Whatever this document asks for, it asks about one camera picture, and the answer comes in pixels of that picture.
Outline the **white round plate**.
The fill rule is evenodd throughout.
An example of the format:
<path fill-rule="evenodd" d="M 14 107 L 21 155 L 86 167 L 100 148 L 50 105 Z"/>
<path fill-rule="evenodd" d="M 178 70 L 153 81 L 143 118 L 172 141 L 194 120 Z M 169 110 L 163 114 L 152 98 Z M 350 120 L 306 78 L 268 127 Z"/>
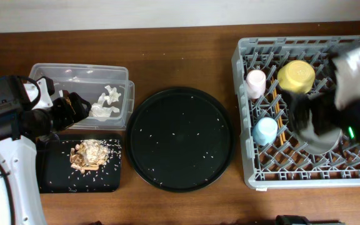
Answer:
<path fill-rule="evenodd" d="M 309 124 L 306 128 L 296 133 L 300 144 L 306 144 L 303 149 L 313 155 L 325 154 L 338 146 L 343 132 L 339 128 L 334 128 L 324 134 L 317 135 L 314 126 Z"/>

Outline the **yellow bowl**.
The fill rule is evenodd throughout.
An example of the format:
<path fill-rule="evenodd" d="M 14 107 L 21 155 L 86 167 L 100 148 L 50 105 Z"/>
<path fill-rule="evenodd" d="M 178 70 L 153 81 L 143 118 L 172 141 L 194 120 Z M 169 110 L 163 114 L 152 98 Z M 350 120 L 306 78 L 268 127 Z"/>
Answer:
<path fill-rule="evenodd" d="M 294 60 L 283 66 L 277 80 L 281 89 L 293 93 L 308 93 L 315 80 L 315 70 L 305 61 Z"/>

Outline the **rice and peanut food scraps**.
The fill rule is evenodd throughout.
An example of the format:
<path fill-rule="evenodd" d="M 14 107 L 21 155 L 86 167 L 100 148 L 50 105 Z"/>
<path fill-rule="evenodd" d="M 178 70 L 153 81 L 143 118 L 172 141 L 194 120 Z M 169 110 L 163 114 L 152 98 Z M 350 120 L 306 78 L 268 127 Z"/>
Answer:
<path fill-rule="evenodd" d="M 96 139 L 83 140 L 71 148 L 69 160 L 71 167 L 82 174 L 86 171 L 97 171 L 109 159 L 109 149 L 103 141 Z"/>

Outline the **light blue plastic cup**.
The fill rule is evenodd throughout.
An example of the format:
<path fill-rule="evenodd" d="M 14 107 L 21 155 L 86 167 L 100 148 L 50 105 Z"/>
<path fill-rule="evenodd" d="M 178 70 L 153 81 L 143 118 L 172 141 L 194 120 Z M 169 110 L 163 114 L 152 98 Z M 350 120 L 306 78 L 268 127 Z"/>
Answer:
<path fill-rule="evenodd" d="M 260 119 L 252 130 L 252 137 L 259 146 L 272 144 L 277 136 L 278 124 L 270 117 Z"/>

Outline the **pink plastic cup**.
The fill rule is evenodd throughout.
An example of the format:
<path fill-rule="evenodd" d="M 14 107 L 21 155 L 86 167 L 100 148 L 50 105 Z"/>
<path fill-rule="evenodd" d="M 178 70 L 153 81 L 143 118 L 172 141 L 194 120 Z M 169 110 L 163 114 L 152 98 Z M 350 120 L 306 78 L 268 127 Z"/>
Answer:
<path fill-rule="evenodd" d="M 260 98 L 266 90 L 266 75 L 263 71 L 255 69 L 246 76 L 247 94 L 249 99 Z"/>

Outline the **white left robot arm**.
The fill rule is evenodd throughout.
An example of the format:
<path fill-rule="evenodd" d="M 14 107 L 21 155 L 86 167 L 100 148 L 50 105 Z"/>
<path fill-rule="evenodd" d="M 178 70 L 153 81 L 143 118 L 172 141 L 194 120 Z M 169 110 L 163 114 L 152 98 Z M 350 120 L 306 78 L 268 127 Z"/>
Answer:
<path fill-rule="evenodd" d="M 91 105 L 75 92 L 52 100 L 48 77 L 0 78 L 0 224 L 45 224 L 36 177 L 36 140 L 86 119 Z"/>

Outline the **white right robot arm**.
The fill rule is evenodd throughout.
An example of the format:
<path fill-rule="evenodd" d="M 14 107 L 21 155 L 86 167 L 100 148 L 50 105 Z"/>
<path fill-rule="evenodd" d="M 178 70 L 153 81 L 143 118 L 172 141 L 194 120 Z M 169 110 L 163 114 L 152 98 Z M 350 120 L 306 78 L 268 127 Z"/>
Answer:
<path fill-rule="evenodd" d="M 360 144 L 360 100 L 351 102 L 343 109 L 335 104 L 334 90 L 307 94 L 289 94 L 289 119 L 294 132 L 302 134 L 312 129 L 315 136 L 323 136 L 337 129 L 346 132 L 352 142 Z"/>

